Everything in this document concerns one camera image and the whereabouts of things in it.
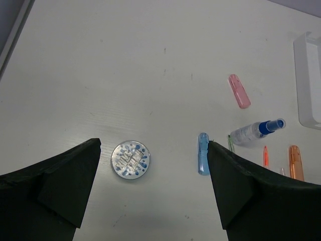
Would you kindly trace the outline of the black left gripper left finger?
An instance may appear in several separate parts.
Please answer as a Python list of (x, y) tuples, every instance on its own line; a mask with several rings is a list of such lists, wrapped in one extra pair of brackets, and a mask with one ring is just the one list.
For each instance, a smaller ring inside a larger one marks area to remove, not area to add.
[(101, 153), (99, 138), (1, 175), (1, 240), (72, 240)]

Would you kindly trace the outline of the orange highlighter pen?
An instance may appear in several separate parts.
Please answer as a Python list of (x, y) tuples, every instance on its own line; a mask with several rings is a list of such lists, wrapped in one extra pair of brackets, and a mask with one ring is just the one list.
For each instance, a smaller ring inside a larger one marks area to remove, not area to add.
[(263, 149), (263, 167), (269, 168), (269, 154), (267, 146), (264, 146)]

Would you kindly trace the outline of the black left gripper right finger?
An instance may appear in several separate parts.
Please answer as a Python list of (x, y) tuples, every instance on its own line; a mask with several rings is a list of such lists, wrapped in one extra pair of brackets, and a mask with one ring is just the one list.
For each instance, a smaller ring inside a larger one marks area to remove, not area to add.
[(216, 142), (208, 166), (228, 240), (320, 240), (320, 186), (239, 157)]

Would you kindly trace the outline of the green highlighter pen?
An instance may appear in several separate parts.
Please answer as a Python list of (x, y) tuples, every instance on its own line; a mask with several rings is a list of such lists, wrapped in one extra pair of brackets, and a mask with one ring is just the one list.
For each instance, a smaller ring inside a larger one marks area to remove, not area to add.
[(228, 147), (232, 153), (235, 153), (234, 144), (230, 135), (228, 135)]

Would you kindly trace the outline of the orange translucent cap case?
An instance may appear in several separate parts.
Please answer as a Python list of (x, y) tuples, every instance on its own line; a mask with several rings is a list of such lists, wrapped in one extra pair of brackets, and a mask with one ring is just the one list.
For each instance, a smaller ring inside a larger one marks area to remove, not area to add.
[(301, 154), (296, 145), (289, 147), (289, 173), (291, 178), (304, 181)]

